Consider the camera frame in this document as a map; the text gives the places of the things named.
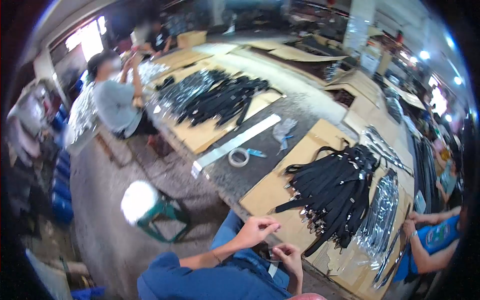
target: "bracelet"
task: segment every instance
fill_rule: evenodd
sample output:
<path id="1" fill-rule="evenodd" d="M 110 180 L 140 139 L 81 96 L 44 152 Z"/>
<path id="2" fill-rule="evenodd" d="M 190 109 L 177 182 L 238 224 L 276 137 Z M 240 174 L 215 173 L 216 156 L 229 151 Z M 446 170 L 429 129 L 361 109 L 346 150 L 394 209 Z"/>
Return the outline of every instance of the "bracelet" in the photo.
<path id="1" fill-rule="evenodd" d="M 221 264 L 222 260 L 212 251 L 212 255 L 218 260 L 218 263 Z"/>
<path id="2" fill-rule="evenodd" d="M 418 235 L 418 232 L 415 230 L 415 231 L 412 232 L 412 234 L 410 234 L 410 238 L 409 238 L 409 239 L 413 238 L 413 237 L 416 236 L 416 235 Z"/>

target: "wristband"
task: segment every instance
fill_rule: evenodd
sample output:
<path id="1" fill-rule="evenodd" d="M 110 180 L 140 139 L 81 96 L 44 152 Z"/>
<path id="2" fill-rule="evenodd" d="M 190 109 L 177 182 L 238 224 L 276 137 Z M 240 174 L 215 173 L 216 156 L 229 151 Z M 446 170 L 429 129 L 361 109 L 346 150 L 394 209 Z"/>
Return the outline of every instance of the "wristband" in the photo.
<path id="1" fill-rule="evenodd" d="M 413 238 L 413 237 L 416 236 L 416 235 L 418 235 L 418 232 L 415 230 L 415 231 L 412 232 L 412 234 L 410 234 L 410 238 L 409 238 L 409 239 Z"/>

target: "gray t-shirt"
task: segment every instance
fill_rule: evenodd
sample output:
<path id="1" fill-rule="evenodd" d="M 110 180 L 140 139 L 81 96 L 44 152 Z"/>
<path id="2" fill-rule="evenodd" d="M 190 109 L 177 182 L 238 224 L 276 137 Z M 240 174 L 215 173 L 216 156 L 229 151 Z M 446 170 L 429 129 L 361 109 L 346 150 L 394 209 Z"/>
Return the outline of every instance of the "gray t-shirt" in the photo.
<path id="1" fill-rule="evenodd" d="M 93 90 L 93 100 L 103 124 L 114 133 L 125 130 L 126 138 L 137 129 L 142 118 L 132 103 L 134 91 L 133 85 L 113 80 L 96 83 Z"/>

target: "black t-shirt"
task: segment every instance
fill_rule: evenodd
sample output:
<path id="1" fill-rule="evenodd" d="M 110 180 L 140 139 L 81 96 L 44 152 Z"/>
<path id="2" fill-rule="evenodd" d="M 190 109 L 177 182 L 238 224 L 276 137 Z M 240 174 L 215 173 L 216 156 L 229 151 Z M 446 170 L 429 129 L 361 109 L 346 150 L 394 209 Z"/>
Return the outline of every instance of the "black t-shirt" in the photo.
<path id="1" fill-rule="evenodd" d="M 160 33 L 153 31 L 150 32 L 146 42 L 152 45 L 152 49 L 155 50 L 155 52 L 163 51 L 165 45 L 167 44 L 167 38 L 169 36 L 170 33 L 168 32 L 168 29 L 163 26 L 160 29 Z"/>

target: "ceiling light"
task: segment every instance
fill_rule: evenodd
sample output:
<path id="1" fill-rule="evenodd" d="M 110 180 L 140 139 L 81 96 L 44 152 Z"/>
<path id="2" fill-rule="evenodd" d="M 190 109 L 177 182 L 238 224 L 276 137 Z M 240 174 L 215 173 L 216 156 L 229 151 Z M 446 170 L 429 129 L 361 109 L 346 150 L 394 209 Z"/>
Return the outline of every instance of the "ceiling light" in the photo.
<path id="1" fill-rule="evenodd" d="M 430 54 L 428 54 L 428 52 L 424 50 L 424 51 L 420 52 L 420 58 L 423 59 L 423 60 L 427 60 L 427 59 L 430 58 Z"/>

